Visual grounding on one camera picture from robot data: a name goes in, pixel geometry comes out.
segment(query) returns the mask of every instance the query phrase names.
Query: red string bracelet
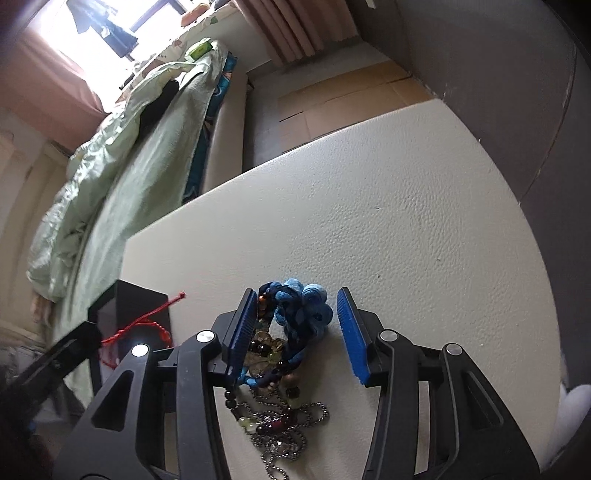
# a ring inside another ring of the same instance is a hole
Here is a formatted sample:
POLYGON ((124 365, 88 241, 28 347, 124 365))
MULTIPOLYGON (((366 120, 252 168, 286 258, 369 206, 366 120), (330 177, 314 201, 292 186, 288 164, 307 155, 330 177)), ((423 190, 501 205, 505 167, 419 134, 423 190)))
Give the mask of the red string bracelet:
MULTIPOLYGON (((162 310, 170 307, 171 305, 177 303, 178 301, 182 300, 186 296, 187 296, 187 294, 185 292, 183 292, 183 291, 180 292, 175 298, 163 303, 160 307, 152 310, 151 312, 145 313, 141 317, 136 318, 128 326, 126 326, 125 328, 122 328, 121 330, 118 330, 117 333, 114 334, 113 336, 105 338, 104 340, 101 341, 100 344, 102 346, 111 346, 114 343, 116 343, 121 337, 123 337, 123 335, 128 333, 136 325, 146 325, 149 327, 157 328, 159 330, 158 335, 159 335, 160 339, 166 344, 166 347, 167 348, 172 347, 173 341, 172 341, 172 337, 170 336, 170 332, 166 328, 164 328, 162 325, 160 325, 159 323, 153 322, 150 319, 150 317, 152 315, 155 315, 158 312, 161 312, 162 310)), ((104 360, 102 358, 100 359, 100 361, 103 364, 105 364, 107 367, 111 367, 113 369, 117 368, 117 364, 114 362, 109 362, 109 361, 104 360)))

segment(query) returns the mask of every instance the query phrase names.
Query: pink curtain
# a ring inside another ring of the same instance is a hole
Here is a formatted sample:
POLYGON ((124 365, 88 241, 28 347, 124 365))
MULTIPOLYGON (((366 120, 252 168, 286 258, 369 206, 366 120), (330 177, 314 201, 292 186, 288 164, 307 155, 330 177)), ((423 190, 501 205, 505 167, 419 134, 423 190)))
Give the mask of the pink curtain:
POLYGON ((0 106, 70 150, 89 140, 106 116, 80 66, 30 28, 2 66, 0 106))
POLYGON ((263 37, 271 60, 283 65, 357 35, 345 0, 234 0, 263 37))

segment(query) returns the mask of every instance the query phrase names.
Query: textured white tabletop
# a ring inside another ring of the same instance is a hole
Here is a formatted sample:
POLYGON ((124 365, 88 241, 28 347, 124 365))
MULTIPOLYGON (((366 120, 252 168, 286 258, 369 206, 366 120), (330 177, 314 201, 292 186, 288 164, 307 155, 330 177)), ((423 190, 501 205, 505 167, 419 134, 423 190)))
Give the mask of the textured white tabletop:
MULTIPOLYGON (((333 307, 348 286, 417 345, 463 345, 544 458, 560 382, 550 285, 509 187, 444 103, 338 131, 208 192, 129 240, 121 278, 187 292, 171 308, 180 343, 234 310, 246 287, 291 276, 325 286, 333 307)), ((361 478, 379 392, 353 376, 336 315, 301 370, 302 398, 331 418, 306 431, 291 479, 361 478)), ((233 478, 265 478, 218 394, 233 478)))

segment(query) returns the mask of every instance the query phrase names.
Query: gray wall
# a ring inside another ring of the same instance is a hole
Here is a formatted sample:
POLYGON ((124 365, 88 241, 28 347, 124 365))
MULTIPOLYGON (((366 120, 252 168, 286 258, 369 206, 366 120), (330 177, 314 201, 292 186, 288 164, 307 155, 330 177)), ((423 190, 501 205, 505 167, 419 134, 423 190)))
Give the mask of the gray wall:
POLYGON ((591 73, 542 0, 347 0, 364 40, 480 139, 547 266, 572 385, 591 383, 591 73))

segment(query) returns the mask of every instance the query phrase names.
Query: jewelry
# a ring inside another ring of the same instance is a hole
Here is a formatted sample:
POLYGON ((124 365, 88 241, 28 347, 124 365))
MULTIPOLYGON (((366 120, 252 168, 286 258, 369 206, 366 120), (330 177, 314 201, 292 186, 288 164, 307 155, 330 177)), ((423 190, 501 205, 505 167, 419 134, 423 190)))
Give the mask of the jewelry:
POLYGON ((333 312, 326 298, 320 285, 304 287, 296 278, 261 286, 258 321, 238 384, 248 385, 258 407, 267 410, 255 410, 247 401, 238 403, 236 392, 225 392, 226 407, 252 444, 262 450, 261 460, 271 480, 289 480, 275 461, 296 460, 307 446, 301 430, 329 418, 323 403, 301 403, 300 377, 295 372, 310 341, 320 340, 332 320, 333 312), (286 339, 271 337, 269 327, 273 320, 283 326, 286 339))

